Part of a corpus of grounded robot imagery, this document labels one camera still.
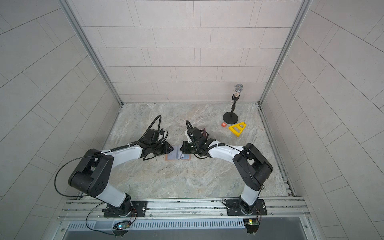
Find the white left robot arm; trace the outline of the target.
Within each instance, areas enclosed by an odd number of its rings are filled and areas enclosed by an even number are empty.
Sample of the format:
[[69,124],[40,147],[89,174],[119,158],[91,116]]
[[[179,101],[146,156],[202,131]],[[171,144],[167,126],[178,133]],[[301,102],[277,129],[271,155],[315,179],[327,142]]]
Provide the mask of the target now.
[[131,197],[109,183],[114,168],[146,156],[166,155],[173,147],[166,141],[166,129],[149,129],[136,142],[110,149],[105,152],[91,149],[82,157],[70,175],[69,186],[93,198],[107,203],[108,209],[116,209],[125,216],[131,210]]

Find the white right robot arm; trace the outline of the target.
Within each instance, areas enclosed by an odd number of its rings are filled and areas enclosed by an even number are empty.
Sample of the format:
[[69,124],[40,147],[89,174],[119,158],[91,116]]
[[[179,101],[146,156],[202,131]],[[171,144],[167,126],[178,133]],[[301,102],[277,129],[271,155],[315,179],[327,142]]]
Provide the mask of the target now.
[[272,165],[264,155],[251,143],[241,147],[208,139],[198,128],[188,128],[185,134],[188,140],[183,142],[182,153],[199,158],[221,159],[235,165],[245,183],[240,203],[247,208],[253,207],[265,181],[273,172]]

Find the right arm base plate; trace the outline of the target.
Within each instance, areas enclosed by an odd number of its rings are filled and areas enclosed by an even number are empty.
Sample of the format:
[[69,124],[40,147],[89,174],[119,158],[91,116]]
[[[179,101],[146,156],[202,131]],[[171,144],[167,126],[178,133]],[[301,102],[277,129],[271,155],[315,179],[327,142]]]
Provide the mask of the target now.
[[248,205],[241,198],[222,199],[221,202],[226,207],[228,216],[266,216],[268,214],[263,199],[257,199],[253,205]]

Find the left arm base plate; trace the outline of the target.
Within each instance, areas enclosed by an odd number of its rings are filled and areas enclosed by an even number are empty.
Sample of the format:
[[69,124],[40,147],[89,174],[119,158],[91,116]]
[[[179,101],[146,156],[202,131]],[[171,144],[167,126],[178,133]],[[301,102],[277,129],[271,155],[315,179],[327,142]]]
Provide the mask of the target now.
[[147,210],[147,201],[130,201],[124,202],[120,207],[114,207],[107,204],[102,210],[105,218],[128,218],[128,217],[144,217]]

